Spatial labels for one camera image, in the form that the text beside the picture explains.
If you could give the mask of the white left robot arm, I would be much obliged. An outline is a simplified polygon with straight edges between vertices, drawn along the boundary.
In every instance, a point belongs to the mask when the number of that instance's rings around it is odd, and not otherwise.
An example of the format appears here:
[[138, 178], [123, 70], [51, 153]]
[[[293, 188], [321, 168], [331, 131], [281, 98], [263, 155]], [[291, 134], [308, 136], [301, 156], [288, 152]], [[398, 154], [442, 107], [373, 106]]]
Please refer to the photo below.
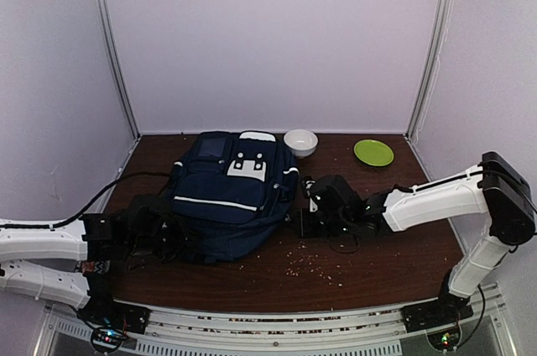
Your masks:
[[71, 306], [80, 316], [111, 326], [125, 317], [101, 275], [52, 269], [41, 260], [100, 263], [149, 254], [170, 261], [196, 242], [184, 218], [152, 195], [136, 196], [118, 212], [83, 213], [62, 222], [4, 220], [1, 289]]

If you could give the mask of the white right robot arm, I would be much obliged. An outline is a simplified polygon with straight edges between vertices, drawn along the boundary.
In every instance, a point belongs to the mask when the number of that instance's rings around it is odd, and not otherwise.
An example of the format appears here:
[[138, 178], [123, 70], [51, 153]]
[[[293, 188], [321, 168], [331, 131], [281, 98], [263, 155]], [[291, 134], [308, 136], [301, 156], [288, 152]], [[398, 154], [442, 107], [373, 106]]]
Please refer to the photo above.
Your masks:
[[394, 186], [367, 199], [340, 175], [305, 179], [302, 190], [309, 204], [293, 218], [302, 237], [348, 234], [361, 243], [445, 218], [489, 216], [483, 237], [445, 274], [437, 299], [403, 308], [408, 330], [470, 317], [470, 297], [484, 278], [536, 234], [529, 183], [495, 151], [443, 180]]

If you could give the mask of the navy blue student backpack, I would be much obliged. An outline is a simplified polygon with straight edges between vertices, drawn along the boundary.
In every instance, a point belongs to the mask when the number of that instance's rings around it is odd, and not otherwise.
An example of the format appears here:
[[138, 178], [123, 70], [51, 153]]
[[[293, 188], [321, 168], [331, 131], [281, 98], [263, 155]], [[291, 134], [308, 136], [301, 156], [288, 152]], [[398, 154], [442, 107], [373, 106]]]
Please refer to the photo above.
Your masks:
[[201, 133], [164, 193], [184, 231], [180, 257], [211, 264], [252, 253], [287, 218], [299, 176], [295, 156], [271, 133]]

